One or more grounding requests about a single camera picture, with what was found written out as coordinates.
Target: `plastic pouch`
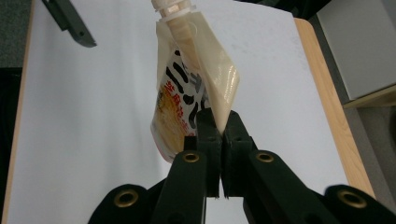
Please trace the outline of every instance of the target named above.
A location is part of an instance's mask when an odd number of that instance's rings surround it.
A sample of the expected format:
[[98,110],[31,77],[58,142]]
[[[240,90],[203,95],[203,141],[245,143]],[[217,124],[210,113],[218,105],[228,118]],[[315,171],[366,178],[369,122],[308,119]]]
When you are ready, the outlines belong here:
[[211,107],[224,132],[239,83],[233,62],[201,12],[190,1],[152,0],[157,22],[157,104],[151,132],[171,162],[183,150],[184,137],[195,135],[198,111]]

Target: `white tabletop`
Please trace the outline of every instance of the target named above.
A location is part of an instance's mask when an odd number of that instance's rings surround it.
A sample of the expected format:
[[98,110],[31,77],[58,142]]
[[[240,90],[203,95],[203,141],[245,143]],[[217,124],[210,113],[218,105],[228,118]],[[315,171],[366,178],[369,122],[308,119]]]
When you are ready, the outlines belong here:
[[[160,18],[149,0],[72,1],[98,46],[83,48],[35,1],[7,223],[87,223],[115,187],[166,177],[149,125]],[[346,184],[292,16],[192,0],[241,76],[233,110],[260,149],[319,193]],[[242,199],[208,200],[206,223],[247,223]]]

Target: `wooden table edge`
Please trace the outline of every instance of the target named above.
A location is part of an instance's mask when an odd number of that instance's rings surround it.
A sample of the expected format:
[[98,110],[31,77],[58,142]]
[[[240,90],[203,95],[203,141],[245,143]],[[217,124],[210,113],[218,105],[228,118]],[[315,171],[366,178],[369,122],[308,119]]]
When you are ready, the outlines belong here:
[[317,40],[314,28],[305,20],[294,19],[304,52],[314,77],[338,155],[350,186],[375,196],[361,155],[349,129],[343,107]]

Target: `gray floor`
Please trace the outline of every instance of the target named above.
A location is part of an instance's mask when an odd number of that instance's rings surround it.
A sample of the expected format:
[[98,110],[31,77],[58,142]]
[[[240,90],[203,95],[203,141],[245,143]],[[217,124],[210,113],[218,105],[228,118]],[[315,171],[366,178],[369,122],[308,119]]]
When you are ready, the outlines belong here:
[[[272,6],[276,0],[268,1]],[[0,1],[0,67],[23,65],[30,5],[31,0]],[[347,93],[318,19],[313,18],[310,22],[316,29],[340,101],[345,103]],[[396,212],[396,146],[392,140],[395,112],[394,107],[345,110],[376,197],[393,212]]]

